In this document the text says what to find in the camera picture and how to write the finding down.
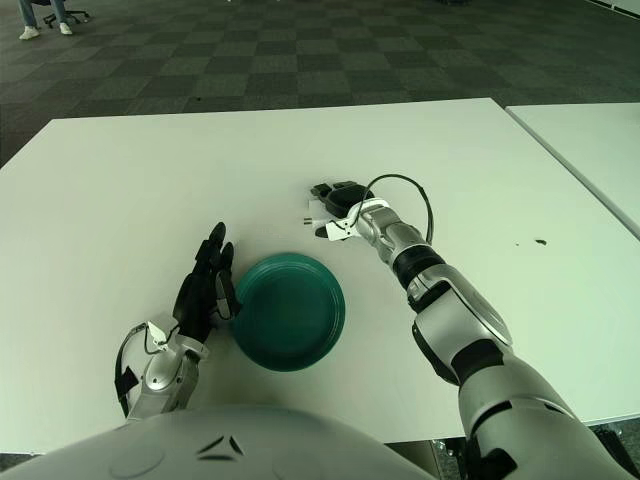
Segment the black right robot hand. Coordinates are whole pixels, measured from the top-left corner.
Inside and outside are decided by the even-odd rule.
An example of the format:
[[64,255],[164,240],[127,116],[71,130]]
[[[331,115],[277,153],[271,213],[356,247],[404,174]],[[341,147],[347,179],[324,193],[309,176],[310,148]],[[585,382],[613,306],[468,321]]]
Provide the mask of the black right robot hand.
[[363,198],[374,197],[372,192],[365,193],[365,187],[353,181],[344,181],[329,185],[315,185],[311,189],[312,199],[308,201],[308,214],[305,224],[310,225],[314,235],[327,238],[326,225],[344,219],[352,207]]

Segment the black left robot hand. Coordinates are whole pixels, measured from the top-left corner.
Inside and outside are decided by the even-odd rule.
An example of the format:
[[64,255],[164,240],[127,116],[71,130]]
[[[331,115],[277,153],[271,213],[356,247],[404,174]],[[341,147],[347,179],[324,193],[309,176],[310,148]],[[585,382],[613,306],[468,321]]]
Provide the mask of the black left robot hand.
[[234,246],[225,241],[219,222],[202,241],[193,270],[185,277],[173,309],[180,335],[205,343],[213,328],[230,323],[240,312],[232,281]]

